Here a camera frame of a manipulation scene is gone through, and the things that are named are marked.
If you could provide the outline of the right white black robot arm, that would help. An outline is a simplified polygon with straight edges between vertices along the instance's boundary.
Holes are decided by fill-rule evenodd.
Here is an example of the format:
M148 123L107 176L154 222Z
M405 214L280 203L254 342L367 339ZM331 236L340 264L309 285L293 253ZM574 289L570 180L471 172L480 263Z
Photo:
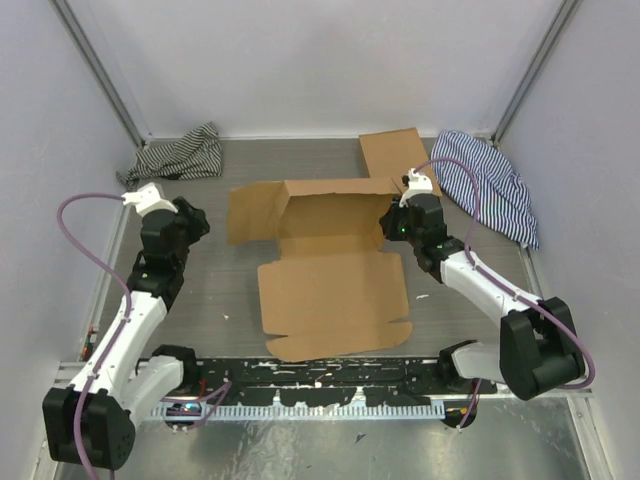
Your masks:
M396 197L380 218L384 237L411 245L419 267L457 291L499 328L495 344L466 340L440 351L442 387L462 394L475 380L506 385L521 400L556 389L580 389L595 377L568 305L518 289L450 235L438 197Z

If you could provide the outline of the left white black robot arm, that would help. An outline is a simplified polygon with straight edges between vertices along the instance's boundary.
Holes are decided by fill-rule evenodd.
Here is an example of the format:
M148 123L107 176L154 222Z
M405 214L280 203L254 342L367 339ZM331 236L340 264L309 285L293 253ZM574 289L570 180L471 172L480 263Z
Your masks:
M119 199L142 218L142 249L131 274L115 279L123 289L121 305L80 372L67 387L51 388L42 403L51 458L82 466L90 478L124 465L137 426L169 393L187 397L201 383L188 347L162 345L142 373L134 370L182 289L191 246L210 231L206 214L182 197Z

